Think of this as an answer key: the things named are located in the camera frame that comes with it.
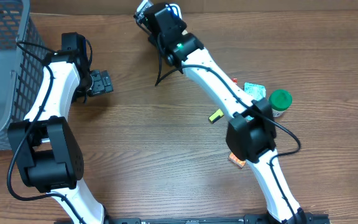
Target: wooden tabletop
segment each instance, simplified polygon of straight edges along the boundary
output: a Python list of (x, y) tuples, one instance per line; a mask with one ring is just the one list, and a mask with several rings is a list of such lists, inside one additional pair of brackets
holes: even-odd
[[(297, 201), (332, 223), (358, 223), (358, 11), (184, 15), (188, 31), (232, 78), (286, 89), (293, 105), (278, 122), (303, 149), (280, 158)], [(227, 122), (179, 73), (154, 87), (157, 51), (132, 16), (33, 16), (46, 44), (83, 34), (92, 69), (109, 70), (114, 93), (75, 103), (70, 127), (85, 158), (85, 181), (114, 217), (228, 217), (265, 213), (248, 167), (227, 160)], [(164, 72), (169, 68), (164, 65)], [(279, 152), (294, 141), (278, 132)], [(68, 216), (53, 199), (14, 200), (7, 192), (10, 151), (0, 151), (0, 223), (52, 223)], [(24, 186), (18, 172), (14, 189)]]

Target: green lid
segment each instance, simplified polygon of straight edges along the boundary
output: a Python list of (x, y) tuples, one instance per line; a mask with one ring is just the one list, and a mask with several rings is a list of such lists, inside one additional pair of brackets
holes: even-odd
[(292, 104), (292, 96), (286, 90), (276, 90), (268, 98), (272, 108), (277, 111), (285, 111)]

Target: green cylindrical container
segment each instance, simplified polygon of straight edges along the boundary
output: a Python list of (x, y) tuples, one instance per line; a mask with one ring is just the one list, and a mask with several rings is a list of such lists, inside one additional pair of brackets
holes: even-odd
[(281, 116), (292, 104), (292, 96), (286, 90), (276, 90), (268, 98), (272, 105), (273, 117)]

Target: plastic bin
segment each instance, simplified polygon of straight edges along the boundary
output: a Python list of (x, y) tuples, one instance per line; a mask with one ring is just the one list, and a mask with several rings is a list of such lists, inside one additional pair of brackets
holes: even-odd
[[(17, 40), (44, 44), (29, 12), (29, 0), (0, 0), (0, 150), (11, 148), (7, 139), (9, 123), (23, 120), (42, 82), (41, 63), (16, 47)], [(45, 57), (44, 49), (24, 47)]]

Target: wood surface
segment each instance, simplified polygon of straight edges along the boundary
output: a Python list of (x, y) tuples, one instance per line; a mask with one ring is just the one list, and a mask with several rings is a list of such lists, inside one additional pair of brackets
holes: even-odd
[[(286, 89), (293, 105), (278, 122), (302, 141), (280, 158), (291, 191), (307, 212), (358, 223), (358, 11), (184, 15), (188, 31), (239, 84), (269, 95)], [(70, 127), (85, 158), (85, 180), (114, 217), (228, 217), (266, 212), (251, 170), (227, 161), (226, 121), (179, 73), (154, 87), (157, 51), (131, 16), (33, 17), (46, 44), (77, 31), (93, 46), (92, 68), (109, 70), (114, 93), (75, 103)], [(278, 150), (295, 147), (278, 132)], [(6, 188), (10, 151), (0, 151), (0, 223), (67, 218), (57, 202), (20, 202)], [(36, 194), (18, 172), (14, 189)]]
[[(31, 11), (63, 15), (134, 14), (142, 0), (31, 0)], [(358, 10), (358, 0), (176, 0), (183, 12)]]

